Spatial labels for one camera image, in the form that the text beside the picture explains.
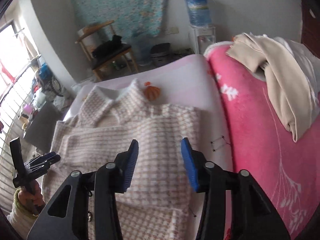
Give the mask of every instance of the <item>beige cloth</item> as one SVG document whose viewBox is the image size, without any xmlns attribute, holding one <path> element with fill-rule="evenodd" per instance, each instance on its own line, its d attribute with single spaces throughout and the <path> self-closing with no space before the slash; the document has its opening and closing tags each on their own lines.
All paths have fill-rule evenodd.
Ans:
<svg viewBox="0 0 320 240">
<path fill-rule="evenodd" d="M 115 100 L 109 92 L 95 86 L 78 115 L 57 123 L 52 150 L 60 154 L 61 161 L 44 176 L 44 201 L 48 202 L 73 170 L 96 171 L 136 139 L 139 155 L 131 187 L 116 195 L 123 237 L 182 240 L 191 189 L 180 142 L 188 137 L 196 148 L 199 112 L 194 107 L 151 105 L 137 80 Z M 89 210 L 94 211 L 92 198 Z M 88 232 L 89 239 L 95 239 L 94 220 Z"/>
<path fill-rule="evenodd" d="M 270 102 L 296 142 L 319 114 L 315 89 L 294 56 L 279 42 L 246 33 L 234 41 L 227 54 L 253 73 L 259 67 L 264 69 Z"/>
<path fill-rule="evenodd" d="M 23 34 L 23 42 L 28 50 L 30 60 L 34 59 L 38 55 L 38 52 L 36 51 L 35 47 L 30 42 L 30 40 L 27 38 L 27 36 L 24 34 Z"/>
</svg>

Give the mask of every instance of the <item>white wall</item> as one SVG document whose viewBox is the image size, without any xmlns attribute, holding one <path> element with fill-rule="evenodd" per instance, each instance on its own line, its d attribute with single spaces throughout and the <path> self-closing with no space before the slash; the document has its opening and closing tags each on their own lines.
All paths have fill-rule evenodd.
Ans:
<svg viewBox="0 0 320 240">
<path fill-rule="evenodd" d="M 12 13 L 5 14 L 5 17 L 2 17 L 0 19 L 0 29 L 4 27 L 7 23 L 9 23 L 11 20 L 13 20 Z"/>
<path fill-rule="evenodd" d="M 66 0 L 31 0 L 31 3 L 46 38 L 68 73 L 76 82 L 86 79 L 90 63 L 80 45 L 75 44 L 78 28 Z"/>
<path fill-rule="evenodd" d="M 218 41 L 231 40 L 242 32 L 282 36 L 299 41 L 300 0 L 214 0 L 212 20 Z M 189 46 L 189 19 L 184 0 L 169 0 L 164 28 L 177 26 L 179 34 L 156 38 L 153 42 L 171 42 L 175 48 Z"/>
<path fill-rule="evenodd" d="M 54 75 L 58 78 L 61 84 L 72 93 L 71 86 L 76 84 L 76 81 L 70 75 L 65 68 L 64 64 L 56 54 L 54 48 L 51 46 L 47 39 L 44 30 L 38 21 L 37 15 L 33 9 L 31 0 L 19 0 L 19 6 L 22 16 L 28 25 L 28 28 L 32 34 L 33 40 L 36 43 L 40 53 L 46 60 L 47 64 Z"/>
</svg>

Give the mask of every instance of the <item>power outlet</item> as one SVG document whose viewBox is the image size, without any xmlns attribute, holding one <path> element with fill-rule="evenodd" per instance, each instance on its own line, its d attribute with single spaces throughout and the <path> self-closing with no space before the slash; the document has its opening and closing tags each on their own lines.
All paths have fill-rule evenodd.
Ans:
<svg viewBox="0 0 320 240">
<path fill-rule="evenodd" d="M 178 28 L 177 26 L 167 28 L 167 29 L 164 31 L 164 34 L 165 34 L 165 35 L 177 34 L 177 33 L 179 33 L 179 28 Z"/>
</svg>

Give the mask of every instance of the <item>black chair seat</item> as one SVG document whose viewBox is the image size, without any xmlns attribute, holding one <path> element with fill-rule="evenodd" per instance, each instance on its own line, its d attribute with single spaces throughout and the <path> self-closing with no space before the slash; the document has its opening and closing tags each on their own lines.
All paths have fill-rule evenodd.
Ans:
<svg viewBox="0 0 320 240">
<path fill-rule="evenodd" d="M 94 58 L 92 60 L 92 70 L 98 68 L 99 66 L 101 66 L 103 63 L 107 62 L 108 60 L 114 58 L 115 56 L 117 56 L 118 54 L 128 50 L 131 48 L 131 45 L 129 44 L 121 44 L 121 47 L 117 50 L 115 50 L 114 52 L 112 52 L 111 54 L 105 56 L 105 57 L 101 57 L 101 58 Z"/>
</svg>

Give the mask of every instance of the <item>red cloth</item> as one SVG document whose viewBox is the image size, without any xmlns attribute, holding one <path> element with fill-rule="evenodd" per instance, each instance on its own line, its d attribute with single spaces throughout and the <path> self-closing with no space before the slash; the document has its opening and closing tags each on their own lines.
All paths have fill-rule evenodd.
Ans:
<svg viewBox="0 0 320 240">
<path fill-rule="evenodd" d="M 12 83 L 14 83 L 15 78 L 9 73 L 9 71 L 7 71 L 7 69 L 4 67 L 4 65 L 2 64 L 1 60 L 0 60 L 0 66 L 1 66 L 1 72 L 3 74 L 5 74 Z"/>
<path fill-rule="evenodd" d="M 266 83 L 227 56 L 228 48 L 215 48 L 207 60 L 221 91 L 235 171 L 250 171 L 294 239 L 320 201 L 320 117 L 294 143 L 269 101 Z"/>
</svg>

